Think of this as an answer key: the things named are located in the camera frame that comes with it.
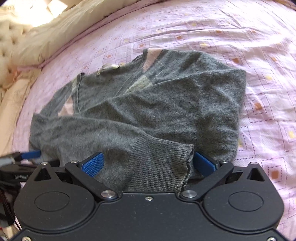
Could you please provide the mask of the beige duvet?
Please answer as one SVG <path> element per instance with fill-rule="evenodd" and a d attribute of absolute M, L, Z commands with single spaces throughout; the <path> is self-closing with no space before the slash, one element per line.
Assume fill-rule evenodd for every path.
<path fill-rule="evenodd" d="M 51 22 L 32 28 L 11 54 L 20 71 L 42 68 L 74 42 L 98 28 L 159 1 L 82 1 Z"/>

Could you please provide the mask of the grey argyle knit sweater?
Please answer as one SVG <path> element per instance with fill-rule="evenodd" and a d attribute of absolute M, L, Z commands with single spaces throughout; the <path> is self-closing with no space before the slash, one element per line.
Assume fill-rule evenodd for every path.
<path fill-rule="evenodd" d="M 79 74 L 33 115 L 43 161 L 104 155 L 96 180 L 115 191 L 181 192 L 201 178 L 193 155 L 236 157 L 246 73 L 197 51 L 145 49 Z"/>

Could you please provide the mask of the beige pillow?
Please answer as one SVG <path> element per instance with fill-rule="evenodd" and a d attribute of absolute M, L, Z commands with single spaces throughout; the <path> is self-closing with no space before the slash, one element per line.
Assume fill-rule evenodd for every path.
<path fill-rule="evenodd" d="M 41 70 L 15 73 L 14 79 L 1 100 L 1 155 L 11 152 L 14 131 L 23 104 Z"/>

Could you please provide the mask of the beige tufted headboard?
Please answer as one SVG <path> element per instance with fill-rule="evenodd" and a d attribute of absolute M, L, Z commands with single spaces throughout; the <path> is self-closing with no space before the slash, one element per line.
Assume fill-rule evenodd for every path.
<path fill-rule="evenodd" d="M 1 89 L 6 90 L 12 85 L 16 72 L 12 53 L 32 26 L 19 20 L 13 6 L 1 6 L 0 28 Z"/>

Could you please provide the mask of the pink patterned bed sheet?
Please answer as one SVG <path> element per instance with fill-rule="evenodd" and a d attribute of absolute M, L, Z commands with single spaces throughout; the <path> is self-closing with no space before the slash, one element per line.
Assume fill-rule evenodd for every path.
<path fill-rule="evenodd" d="M 295 11 L 274 1 L 141 1 L 95 25 L 34 83 L 13 149 L 62 163 L 101 151 L 97 179 L 181 191 L 195 151 L 257 162 L 295 238 Z"/>

